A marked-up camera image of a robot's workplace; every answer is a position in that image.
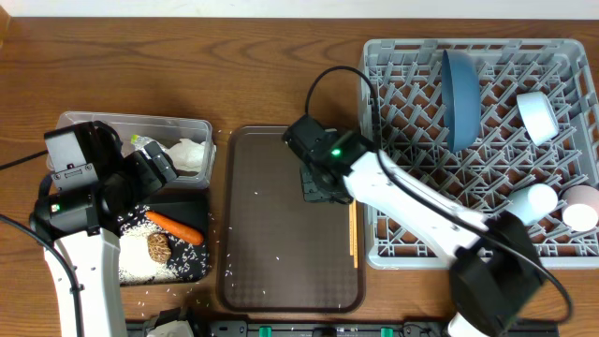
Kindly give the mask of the silver foil snack wrapper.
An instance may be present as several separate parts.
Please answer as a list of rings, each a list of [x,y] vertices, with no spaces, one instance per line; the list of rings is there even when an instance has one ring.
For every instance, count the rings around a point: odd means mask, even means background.
[[[145,137],[145,136],[140,136],[140,135],[132,135],[130,138],[130,143],[134,146],[134,148],[137,151],[142,151],[142,152],[146,152],[145,146],[152,142],[155,142],[161,150],[165,150],[164,145],[162,145],[161,143],[159,143],[158,141],[156,141],[155,139],[152,139],[150,137]]]

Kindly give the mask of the wooden chopstick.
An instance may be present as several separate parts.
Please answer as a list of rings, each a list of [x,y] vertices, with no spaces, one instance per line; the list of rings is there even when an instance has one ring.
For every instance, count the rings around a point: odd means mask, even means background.
[[[354,231],[355,231],[355,201],[352,201],[348,208],[349,220],[349,254],[354,256]]]
[[[354,268],[357,269],[358,268],[358,225],[357,225],[357,203],[355,201],[355,231],[354,231],[354,256],[353,256],[353,263],[354,263]]]

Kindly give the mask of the white napkin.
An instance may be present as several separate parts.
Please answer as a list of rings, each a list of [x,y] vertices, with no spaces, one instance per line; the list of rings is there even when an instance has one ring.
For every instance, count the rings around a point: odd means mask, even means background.
[[[203,167],[205,142],[196,143],[190,139],[180,141],[167,149],[166,154],[171,158],[174,168],[188,172],[200,172]]]

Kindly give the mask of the orange carrot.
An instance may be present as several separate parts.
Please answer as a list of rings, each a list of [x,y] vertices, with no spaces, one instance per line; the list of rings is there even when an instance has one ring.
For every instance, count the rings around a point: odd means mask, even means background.
[[[159,227],[163,228],[164,230],[168,231],[169,233],[183,240],[184,242],[190,243],[192,245],[201,245],[202,243],[204,243],[203,234],[192,227],[189,227],[178,221],[172,220],[158,212],[147,211],[145,213],[145,216],[150,221],[154,222]]]

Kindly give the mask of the blue plate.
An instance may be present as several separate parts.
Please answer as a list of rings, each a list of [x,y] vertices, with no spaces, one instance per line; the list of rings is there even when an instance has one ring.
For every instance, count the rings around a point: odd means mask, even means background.
[[[448,150],[457,153],[474,144],[480,127],[480,89],[473,59],[463,51],[444,50],[442,103],[448,128]]]

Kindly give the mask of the light blue cup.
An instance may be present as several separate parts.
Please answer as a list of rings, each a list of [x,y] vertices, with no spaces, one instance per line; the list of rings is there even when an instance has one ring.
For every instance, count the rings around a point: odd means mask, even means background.
[[[531,226],[557,207],[558,195],[550,186],[537,183],[511,193],[507,200],[504,209],[515,215],[524,226]]]

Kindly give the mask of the light blue rice bowl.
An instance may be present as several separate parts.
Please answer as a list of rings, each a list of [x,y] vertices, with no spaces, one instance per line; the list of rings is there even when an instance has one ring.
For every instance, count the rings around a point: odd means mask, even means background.
[[[548,97],[542,92],[517,95],[522,122],[534,145],[540,146],[559,133],[558,122]]]

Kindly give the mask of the pink cup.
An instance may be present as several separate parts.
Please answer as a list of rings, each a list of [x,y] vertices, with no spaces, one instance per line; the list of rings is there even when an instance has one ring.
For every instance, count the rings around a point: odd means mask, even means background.
[[[598,190],[587,185],[576,185],[562,194],[566,205],[562,221],[574,231],[588,231],[598,224]]]

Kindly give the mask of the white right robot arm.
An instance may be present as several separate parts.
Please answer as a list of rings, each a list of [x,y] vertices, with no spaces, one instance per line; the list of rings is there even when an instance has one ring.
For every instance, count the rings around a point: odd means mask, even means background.
[[[527,227],[557,203],[550,187],[517,192],[495,219],[441,196],[399,168],[355,132],[317,129],[288,132],[286,145],[334,200],[374,207],[425,242],[450,267],[457,307],[451,336],[501,336],[533,294],[550,280]]]

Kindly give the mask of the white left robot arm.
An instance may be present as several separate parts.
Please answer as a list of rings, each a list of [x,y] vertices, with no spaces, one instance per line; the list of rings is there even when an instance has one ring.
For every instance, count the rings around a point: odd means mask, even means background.
[[[39,185],[30,226],[45,246],[61,332],[125,336],[118,218],[178,173],[154,141],[123,155],[117,132],[100,121],[53,130],[44,140],[53,169]]]

